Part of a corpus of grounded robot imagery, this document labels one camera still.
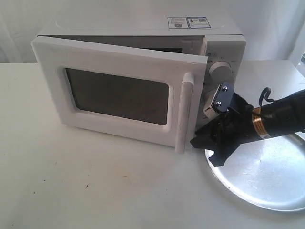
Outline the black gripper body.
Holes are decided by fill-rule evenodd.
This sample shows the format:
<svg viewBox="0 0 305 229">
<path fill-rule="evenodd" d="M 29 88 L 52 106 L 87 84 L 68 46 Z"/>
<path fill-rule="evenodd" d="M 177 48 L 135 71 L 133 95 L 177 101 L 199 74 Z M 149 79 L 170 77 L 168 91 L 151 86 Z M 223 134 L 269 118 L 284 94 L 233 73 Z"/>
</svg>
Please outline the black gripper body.
<svg viewBox="0 0 305 229">
<path fill-rule="evenodd" d="M 253 105 L 234 93 L 227 111 L 214 119 L 219 121 L 220 149 L 213 150 L 214 154 L 209 157 L 213 166 L 223 166 L 241 144 L 256 141 L 256 131 L 252 124 L 253 109 Z"/>
</svg>

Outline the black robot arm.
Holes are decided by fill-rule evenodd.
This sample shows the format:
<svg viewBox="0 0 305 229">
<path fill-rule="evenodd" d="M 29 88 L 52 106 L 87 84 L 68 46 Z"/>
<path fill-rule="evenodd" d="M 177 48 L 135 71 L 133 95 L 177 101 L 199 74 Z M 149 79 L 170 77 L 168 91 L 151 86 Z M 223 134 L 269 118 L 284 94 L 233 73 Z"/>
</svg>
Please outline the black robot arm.
<svg viewBox="0 0 305 229">
<path fill-rule="evenodd" d="M 279 100 L 270 94 L 271 88 L 264 88 L 255 108 L 231 84 L 220 84 L 205 102 L 208 123 L 195 131 L 192 147 L 213 151 L 209 161 L 219 167 L 242 144 L 304 132 L 304 90 Z"/>
</svg>

